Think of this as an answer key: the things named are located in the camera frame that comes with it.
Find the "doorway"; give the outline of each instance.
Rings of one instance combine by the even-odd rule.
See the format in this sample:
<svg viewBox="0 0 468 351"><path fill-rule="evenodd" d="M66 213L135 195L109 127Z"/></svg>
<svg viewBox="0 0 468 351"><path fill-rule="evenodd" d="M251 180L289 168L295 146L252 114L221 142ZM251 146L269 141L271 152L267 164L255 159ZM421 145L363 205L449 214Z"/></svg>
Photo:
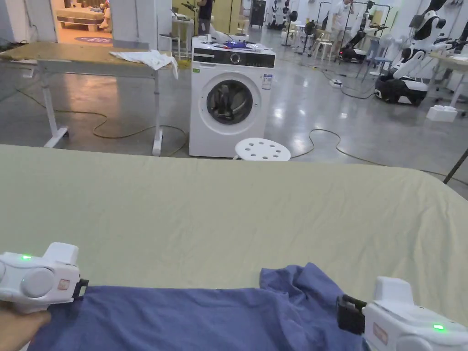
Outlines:
<svg viewBox="0 0 468 351"><path fill-rule="evenodd" d="M105 0L50 0L57 41L112 46L112 14Z"/></svg>

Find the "white stool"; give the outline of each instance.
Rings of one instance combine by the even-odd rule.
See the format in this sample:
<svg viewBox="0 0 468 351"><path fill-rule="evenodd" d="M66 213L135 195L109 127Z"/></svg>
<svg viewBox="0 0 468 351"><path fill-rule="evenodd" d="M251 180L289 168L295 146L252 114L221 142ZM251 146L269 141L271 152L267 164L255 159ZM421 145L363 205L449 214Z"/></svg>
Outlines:
<svg viewBox="0 0 468 351"><path fill-rule="evenodd" d="M246 161L289 161L291 153L283 145L262 138L248 138L239 141L235 146L236 156L233 160Z"/></svg>
<svg viewBox="0 0 468 351"><path fill-rule="evenodd" d="M317 50L315 51L315 58L317 58L317 55L319 53L320 47L323 46L322 49L322 61L325 58L325 52L327 51L327 48L330 47L330 54L328 55L328 62L331 61L331 54L333 52L333 43L330 42L319 42L317 46Z"/></svg>

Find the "person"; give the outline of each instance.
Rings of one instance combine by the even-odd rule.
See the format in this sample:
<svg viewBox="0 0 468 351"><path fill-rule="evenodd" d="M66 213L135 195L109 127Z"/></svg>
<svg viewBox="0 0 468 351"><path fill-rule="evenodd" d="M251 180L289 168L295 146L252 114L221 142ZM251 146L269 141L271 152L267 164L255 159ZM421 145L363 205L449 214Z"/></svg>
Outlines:
<svg viewBox="0 0 468 351"><path fill-rule="evenodd" d="M346 29L348 14L350 12L354 14L352 4L353 0L338 0L338 3L332 9L331 41L335 43L333 52L338 52L341 48L341 40Z"/></svg>
<svg viewBox="0 0 468 351"><path fill-rule="evenodd" d="M202 36L210 33L213 0L200 0L197 5L200 6L198 10L198 35Z"/></svg>
<svg viewBox="0 0 468 351"><path fill-rule="evenodd" d="M101 9L104 11L104 20L99 25L100 29L104 29L105 32L112 32L112 18L110 16L110 5L109 0L106 0L104 4L101 4Z"/></svg>
<svg viewBox="0 0 468 351"><path fill-rule="evenodd" d="M47 311L19 314L11 303L0 301L0 351L19 351L51 321Z"/></svg>

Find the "white box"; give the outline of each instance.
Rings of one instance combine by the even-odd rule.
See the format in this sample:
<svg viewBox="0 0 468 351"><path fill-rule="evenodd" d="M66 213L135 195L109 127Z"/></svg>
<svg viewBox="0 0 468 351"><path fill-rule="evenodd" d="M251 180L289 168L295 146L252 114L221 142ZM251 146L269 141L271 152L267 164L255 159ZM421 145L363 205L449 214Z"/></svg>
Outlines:
<svg viewBox="0 0 468 351"><path fill-rule="evenodd" d="M453 122L457 114L455 107L435 105L431 107L426 117L434 122Z"/></svg>

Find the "power strip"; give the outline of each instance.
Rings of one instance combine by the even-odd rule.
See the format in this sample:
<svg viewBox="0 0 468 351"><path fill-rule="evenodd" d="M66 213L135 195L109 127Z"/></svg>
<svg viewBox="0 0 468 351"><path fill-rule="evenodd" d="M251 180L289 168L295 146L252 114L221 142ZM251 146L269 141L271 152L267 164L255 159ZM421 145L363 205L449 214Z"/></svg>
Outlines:
<svg viewBox="0 0 468 351"><path fill-rule="evenodd" d="M343 85L343 83L338 80L338 79L332 79L330 80L330 85L334 88L341 88L341 86Z"/></svg>

